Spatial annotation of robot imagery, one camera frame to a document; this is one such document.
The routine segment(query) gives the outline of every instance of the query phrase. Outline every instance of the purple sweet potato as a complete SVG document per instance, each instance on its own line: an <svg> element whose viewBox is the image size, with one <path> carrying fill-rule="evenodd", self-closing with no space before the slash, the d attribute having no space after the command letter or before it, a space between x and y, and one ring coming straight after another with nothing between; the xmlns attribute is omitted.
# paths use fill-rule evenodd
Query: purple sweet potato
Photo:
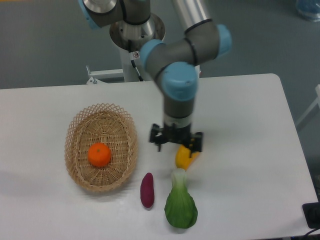
<svg viewBox="0 0 320 240"><path fill-rule="evenodd" d="M152 176L150 172L148 172L142 179L140 198L142 205L147 209L151 208L155 202L154 176Z"/></svg>

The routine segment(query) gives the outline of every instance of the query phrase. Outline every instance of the yellow bell pepper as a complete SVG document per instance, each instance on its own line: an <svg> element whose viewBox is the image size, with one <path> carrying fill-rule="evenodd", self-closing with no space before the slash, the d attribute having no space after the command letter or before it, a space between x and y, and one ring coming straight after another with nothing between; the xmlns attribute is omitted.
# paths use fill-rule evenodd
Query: yellow bell pepper
<svg viewBox="0 0 320 240"><path fill-rule="evenodd" d="M181 145L175 155L175 165L178 169L184 169L187 171L191 163L199 155L199 152L192 153L190 157L190 149Z"/></svg>

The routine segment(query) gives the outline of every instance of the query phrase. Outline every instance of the green vegetable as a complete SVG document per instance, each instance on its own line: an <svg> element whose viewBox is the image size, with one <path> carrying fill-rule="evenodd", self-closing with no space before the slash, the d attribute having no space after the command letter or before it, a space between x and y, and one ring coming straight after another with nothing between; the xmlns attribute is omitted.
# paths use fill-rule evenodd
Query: green vegetable
<svg viewBox="0 0 320 240"><path fill-rule="evenodd" d="M188 229L196 223L198 210L188 193L186 171L182 168L175 169L171 179L172 190L164 207L166 219L175 228Z"/></svg>

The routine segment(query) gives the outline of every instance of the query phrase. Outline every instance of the metal stand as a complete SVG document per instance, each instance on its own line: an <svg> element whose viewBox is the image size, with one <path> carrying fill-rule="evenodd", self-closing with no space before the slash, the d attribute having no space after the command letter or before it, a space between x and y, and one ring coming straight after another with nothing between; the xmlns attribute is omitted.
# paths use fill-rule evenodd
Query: metal stand
<svg viewBox="0 0 320 240"><path fill-rule="evenodd" d="M201 75L200 66L195 66L196 72L198 73L198 77ZM123 78L124 71L122 69L113 69L113 70L103 70L103 71L90 71L89 66L86 66L86 71L88 73L89 80L86 84L106 84L108 83L108 79L114 78Z"/></svg>
<svg viewBox="0 0 320 240"><path fill-rule="evenodd" d="M310 104L310 106L304 111L301 117L295 123L297 132L301 131L320 110L320 85L315 87L317 98Z"/></svg>

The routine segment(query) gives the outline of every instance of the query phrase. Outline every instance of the wicker basket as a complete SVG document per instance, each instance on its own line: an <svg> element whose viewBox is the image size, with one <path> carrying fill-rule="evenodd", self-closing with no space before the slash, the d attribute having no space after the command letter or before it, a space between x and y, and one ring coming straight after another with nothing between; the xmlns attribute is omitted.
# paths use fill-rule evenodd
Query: wicker basket
<svg viewBox="0 0 320 240"><path fill-rule="evenodd" d="M110 163L95 167L88 150L95 143L112 152ZM97 104L80 111L69 125L65 141L65 165L72 179L92 192L106 192L121 186L135 169L138 139L134 121L123 108Z"/></svg>

